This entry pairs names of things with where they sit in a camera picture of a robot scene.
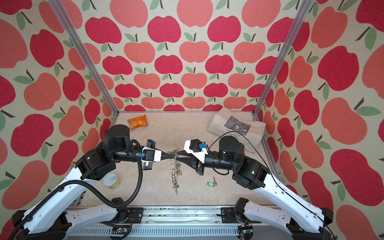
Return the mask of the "yellow white tin can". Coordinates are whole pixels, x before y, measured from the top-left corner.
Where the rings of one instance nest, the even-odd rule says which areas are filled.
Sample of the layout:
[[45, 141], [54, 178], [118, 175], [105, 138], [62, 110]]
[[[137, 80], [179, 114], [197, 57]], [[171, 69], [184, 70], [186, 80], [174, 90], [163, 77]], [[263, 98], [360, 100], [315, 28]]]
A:
[[108, 173], [107, 175], [104, 176], [103, 184], [107, 188], [113, 190], [113, 189], [118, 188], [121, 185], [121, 179], [115, 173]]

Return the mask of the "left aluminium frame post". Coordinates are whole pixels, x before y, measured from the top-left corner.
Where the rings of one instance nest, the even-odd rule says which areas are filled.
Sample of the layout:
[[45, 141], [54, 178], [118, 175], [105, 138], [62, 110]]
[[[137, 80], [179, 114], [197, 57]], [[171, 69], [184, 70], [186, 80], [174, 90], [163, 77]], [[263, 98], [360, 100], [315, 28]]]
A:
[[93, 77], [93, 80], [95, 81], [95, 84], [97, 85], [98, 89], [101, 92], [101, 95], [107, 102], [109, 108], [112, 111], [112, 115], [114, 117], [119, 116], [119, 109], [117, 108], [117, 105], [115, 101], [113, 100], [113, 97], [111, 96], [105, 82], [103, 81], [103, 78], [101, 77], [100, 73], [98, 72], [94, 61], [91, 58], [91, 55], [89, 54], [86, 46], [82, 42], [81, 38], [79, 37], [77, 30], [75, 26], [73, 25], [70, 16], [67, 14], [64, 5], [61, 1], [48, 1], [50, 6], [52, 7], [55, 15], [57, 16], [58, 20], [62, 24], [64, 30], [66, 31], [67, 35], [69, 36], [69, 39], [74, 44], [74, 47], [76, 48], [80, 58], [82, 59], [83, 63], [85, 64], [89, 74]]

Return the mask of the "aluminium frame post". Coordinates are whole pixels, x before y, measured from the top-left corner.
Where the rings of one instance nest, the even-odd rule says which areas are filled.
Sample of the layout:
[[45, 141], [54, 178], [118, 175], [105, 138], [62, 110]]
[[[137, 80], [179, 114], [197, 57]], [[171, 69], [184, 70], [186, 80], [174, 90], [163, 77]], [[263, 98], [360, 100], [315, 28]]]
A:
[[258, 98], [255, 110], [252, 113], [252, 117], [256, 121], [259, 120], [258, 114], [262, 109], [262, 106], [266, 102], [266, 98], [269, 94], [269, 91], [272, 89], [272, 85], [274, 81], [277, 79], [277, 74], [280, 72], [286, 56], [289, 54], [290, 50], [293, 50], [293, 47], [292, 47], [293, 42], [296, 39], [297, 35], [299, 34], [301, 26], [303, 25], [303, 22], [306, 19], [307, 15], [309, 14], [310, 8], [312, 4], [315, 3], [315, 1], [305, 0], [305, 1], [301, 1], [301, 3], [302, 4], [298, 8], [297, 14], [293, 20], [290, 30], [288, 31], [287, 37], [281, 47], [281, 50], [279, 51], [275, 64], [272, 68], [272, 71], [267, 77], [267, 81], [265, 83], [261, 96]]
[[86, 46], [82, 42], [81, 38], [79, 37], [77, 30], [75, 26], [73, 25], [70, 16], [67, 14], [64, 5], [61, 1], [48, 1], [50, 6], [52, 7], [55, 15], [57, 16], [58, 20], [62, 24], [64, 30], [66, 31], [67, 35], [69, 36], [69, 39], [74, 44], [74, 47], [76, 48], [80, 58], [82, 59], [83, 63], [85, 64], [89, 74], [93, 77], [93, 80], [95, 81], [95, 84], [97, 85], [98, 89], [101, 92], [101, 95], [107, 102], [109, 108], [112, 111], [112, 115], [114, 117], [119, 116], [119, 109], [117, 108], [117, 105], [115, 101], [113, 100], [113, 97], [111, 96], [105, 82], [103, 81], [103, 78], [101, 77], [100, 73], [98, 72], [94, 61], [91, 58], [91, 55], [89, 54]]

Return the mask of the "orange snack packet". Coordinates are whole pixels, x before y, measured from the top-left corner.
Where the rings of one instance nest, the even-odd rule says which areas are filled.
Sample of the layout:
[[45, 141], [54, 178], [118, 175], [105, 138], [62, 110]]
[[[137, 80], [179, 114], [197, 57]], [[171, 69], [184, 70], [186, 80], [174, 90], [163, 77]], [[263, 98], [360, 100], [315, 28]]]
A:
[[130, 130], [137, 129], [140, 127], [146, 127], [148, 125], [147, 116], [142, 115], [127, 120]]

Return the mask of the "front aluminium rail base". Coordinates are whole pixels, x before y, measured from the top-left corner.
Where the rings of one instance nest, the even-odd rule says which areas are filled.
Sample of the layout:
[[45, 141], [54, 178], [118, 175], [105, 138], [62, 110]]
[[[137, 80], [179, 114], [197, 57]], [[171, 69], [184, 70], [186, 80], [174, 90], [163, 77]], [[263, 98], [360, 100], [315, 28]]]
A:
[[121, 223], [81, 227], [66, 240], [235, 238], [250, 240], [254, 224], [236, 220], [233, 206], [133, 206]]

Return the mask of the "metal ring plate with keyrings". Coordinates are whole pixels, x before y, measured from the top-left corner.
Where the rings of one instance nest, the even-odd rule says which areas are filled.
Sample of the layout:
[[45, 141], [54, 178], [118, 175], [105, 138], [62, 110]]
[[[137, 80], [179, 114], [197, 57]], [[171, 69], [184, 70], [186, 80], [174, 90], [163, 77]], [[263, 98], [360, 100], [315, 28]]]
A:
[[177, 157], [179, 156], [178, 152], [180, 149], [176, 149], [172, 152], [173, 158], [170, 159], [170, 164], [173, 166], [171, 170], [171, 179], [173, 184], [173, 189], [175, 190], [176, 195], [178, 195], [178, 176], [182, 175], [181, 171], [181, 162], [177, 160]]

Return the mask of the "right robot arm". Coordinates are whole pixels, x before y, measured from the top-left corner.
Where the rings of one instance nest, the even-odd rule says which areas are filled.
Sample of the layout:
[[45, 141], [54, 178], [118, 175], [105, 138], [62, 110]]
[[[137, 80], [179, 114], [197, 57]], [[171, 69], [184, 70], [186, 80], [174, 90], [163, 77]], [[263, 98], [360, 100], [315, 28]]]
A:
[[206, 168], [231, 170], [232, 179], [237, 184], [277, 206], [277, 209], [263, 207], [239, 198], [233, 210], [239, 222], [261, 222], [290, 234], [294, 240], [329, 240], [334, 236], [328, 229], [333, 221], [333, 211], [303, 200], [279, 181], [268, 167], [247, 157], [245, 146], [233, 136], [221, 137], [217, 152], [198, 139], [186, 141], [184, 150], [176, 152], [175, 157], [200, 176]]

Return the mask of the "right aluminium frame post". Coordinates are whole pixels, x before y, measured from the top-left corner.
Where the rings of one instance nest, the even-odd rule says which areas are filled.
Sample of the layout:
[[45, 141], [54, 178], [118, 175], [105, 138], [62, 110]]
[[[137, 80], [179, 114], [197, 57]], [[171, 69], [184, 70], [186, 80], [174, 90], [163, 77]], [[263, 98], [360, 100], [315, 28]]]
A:
[[298, 8], [297, 14], [293, 20], [290, 30], [288, 31], [287, 37], [281, 47], [281, 50], [279, 51], [275, 64], [272, 68], [272, 71], [267, 77], [267, 81], [265, 83], [261, 96], [258, 98], [255, 110], [252, 113], [252, 117], [256, 121], [259, 120], [258, 114], [262, 109], [262, 106], [266, 102], [266, 98], [269, 94], [269, 91], [272, 89], [272, 85], [274, 81], [277, 79], [277, 74], [280, 72], [286, 56], [289, 54], [290, 50], [293, 50], [293, 47], [292, 47], [293, 42], [296, 39], [297, 35], [299, 34], [301, 26], [303, 25], [303, 22], [306, 19], [307, 15], [309, 14], [310, 8], [312, 4], [315, 3], [315, 1], [305, 0], [305, 1], [301, 1], [301, 3], [302, 4]]

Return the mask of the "canvas Monet tote bag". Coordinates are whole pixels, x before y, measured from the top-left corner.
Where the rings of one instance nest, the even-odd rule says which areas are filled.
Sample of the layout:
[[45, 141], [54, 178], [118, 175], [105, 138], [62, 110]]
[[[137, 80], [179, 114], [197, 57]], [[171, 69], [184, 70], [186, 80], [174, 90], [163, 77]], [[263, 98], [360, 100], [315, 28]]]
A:
[[239, 140], [248, 152], [254, 153], [251, 146], [257, 147], [261, 142], [266, 129], [266, 123], [259, 121], [248, 121], [237, 116], [229, 109], [222, 108], [213, 117], [208, 132], [221, 136], [226, 132]]

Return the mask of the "green tag with silver key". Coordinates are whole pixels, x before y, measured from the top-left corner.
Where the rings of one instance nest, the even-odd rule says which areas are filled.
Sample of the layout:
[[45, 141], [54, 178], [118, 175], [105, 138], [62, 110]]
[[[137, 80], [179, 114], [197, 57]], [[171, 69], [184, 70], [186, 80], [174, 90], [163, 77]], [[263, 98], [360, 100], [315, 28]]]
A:
[[213, 181], [212, 182], [207, 182], [207, 186], [209, 187], [216, 187], [218, 185], [218, 183], [216, 182], [216, 178], [213, 177]]

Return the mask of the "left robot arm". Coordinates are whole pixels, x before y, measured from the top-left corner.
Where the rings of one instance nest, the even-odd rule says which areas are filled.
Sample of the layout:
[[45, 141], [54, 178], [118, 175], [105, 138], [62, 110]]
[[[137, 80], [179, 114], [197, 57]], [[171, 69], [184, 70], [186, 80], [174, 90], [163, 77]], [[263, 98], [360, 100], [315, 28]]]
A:
[[[63, 181], [42, 199], [34, 208], [18, 211], [13, 215], [14, 230], [9, 239], [18, 240], [63, 240], [77, 228], [93, 225], [96, 221], [111, 221], [119, 210], [128, 206], [138, 195], [143, 182], [142, 163], [151, 165], [174, 155], [152, 147], [142, 147], [130, 138], [130, 128], [114, 125], [103, 133], [103, 140], [95, 149], [88, 151], [76, 163]], [[94, 184], [116, 169], [118, 162], [133, 162], [138, 165], [138, 182], [130, 198], [114, 203], [100, 193]], [[89, 190], [103, 205], [89, 209], [91, 217], [81, 213], [71, 214], [67, 208], [84, 191]]]

